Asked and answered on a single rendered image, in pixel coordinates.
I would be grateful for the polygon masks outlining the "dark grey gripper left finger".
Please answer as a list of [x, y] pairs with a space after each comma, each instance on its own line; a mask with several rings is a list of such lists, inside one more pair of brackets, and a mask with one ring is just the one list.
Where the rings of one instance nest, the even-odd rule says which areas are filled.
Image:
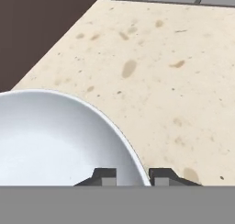
[[76, 186], [116, 186], [116, 168], [95, 168], [91, 177], [76, 184]]

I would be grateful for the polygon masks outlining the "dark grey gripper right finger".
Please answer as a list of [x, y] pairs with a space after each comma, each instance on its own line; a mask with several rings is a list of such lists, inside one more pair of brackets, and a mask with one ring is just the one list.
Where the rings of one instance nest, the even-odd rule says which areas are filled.
[[152, 186], [199, 186], [198, 183], [179, 177], [171, 168], [150, 168], [149, 177]]

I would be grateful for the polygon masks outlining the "white bowl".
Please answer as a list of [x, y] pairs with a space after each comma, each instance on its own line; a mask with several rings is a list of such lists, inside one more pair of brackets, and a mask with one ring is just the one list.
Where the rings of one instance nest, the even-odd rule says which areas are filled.
[[149, 185], [121, 130], [85, 101], [49, 90], [0, 93], [0, 186], [73, 186], [96, 168], [118, 185]]

